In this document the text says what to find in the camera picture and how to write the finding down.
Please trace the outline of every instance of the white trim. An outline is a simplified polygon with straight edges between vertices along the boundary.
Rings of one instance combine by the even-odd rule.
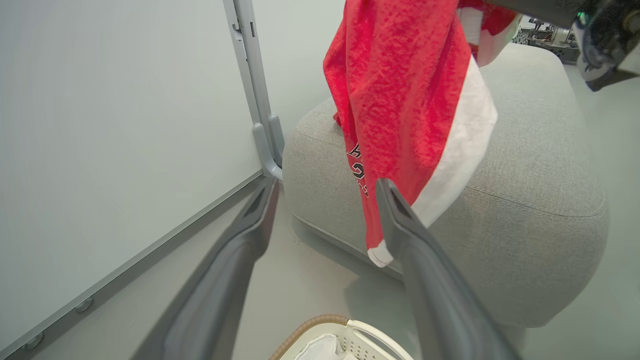
[[[379,268],[389,265],[391,261],[394,260],[394,257],[391,256],[391,253],[387,250],[387,243],[384,239],[382,239],[377,247],[372,247],[367,250],[367,255],[369,255],[369,259]]]
[[[474,57],[469,58],[444,151],[431,179],[412,205],[425,227],[431,226],[464,190],[484,157],[498,118],[480,69]]]
[[[482,32],[480,32],[480,45],[478,45],[477,59],[478,66],[488,65],[498,57],[502,49],[517,35],[519,22],[520,18],[516,16],[509,26],[496,35],[491,35],[488,30],[482,30]]]
[[[473,45],[479,45],[480,28],[482,27],[484,13],[481,10],[469,7],[458,9],[457,13],[467,42]]]

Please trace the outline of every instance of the laundry basket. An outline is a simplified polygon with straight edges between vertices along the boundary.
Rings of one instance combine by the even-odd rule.
[[[349,320],[341,315],[321,315],[300,325],[289,338],[280,345],[269,360],[294,360],[307,343],[324,334],[334,334],[344,351],[351,352],[358,360],[413,360],[392,338],[375,327]],[[367,336],[377,339],[391,349],[392,356]]]

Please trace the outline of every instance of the gray ottoman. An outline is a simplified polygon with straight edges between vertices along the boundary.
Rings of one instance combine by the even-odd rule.
[[[609,220],[605,192],[555,55],[509,44],[482,72],[498,122],[475,175],[429,230],[496,321],[539,327],[576,298],[598,266]],[[360,193],[334,113],[329,99],[291,135],[285,195],[298,220],[369,261]]]

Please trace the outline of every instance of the screw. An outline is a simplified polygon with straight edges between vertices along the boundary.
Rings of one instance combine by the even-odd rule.
[[[76,305],[76,313],[84,313],[93,304],[93,298],[88,297],[84,299],[80,304]]]
[[[37,334],[36,336],[33,337],[33,339],[27,341],[27,343],[24,344],[24,346],[22,348],[24,350],[32,350],[33,348],[38,346],[38,344],[40,344],[40,342],[42,342],[42,338],[44,338],[44,334],[42,334],[42,333]]]

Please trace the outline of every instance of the whiteboard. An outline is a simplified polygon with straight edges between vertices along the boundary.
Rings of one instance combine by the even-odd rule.
[[[1,359],[260,164],[222,1],[0,1],[0,54]]]
[[[253,0],[271,112],[285,136],[331,96],[322,63],[343,11],[344,0]]]

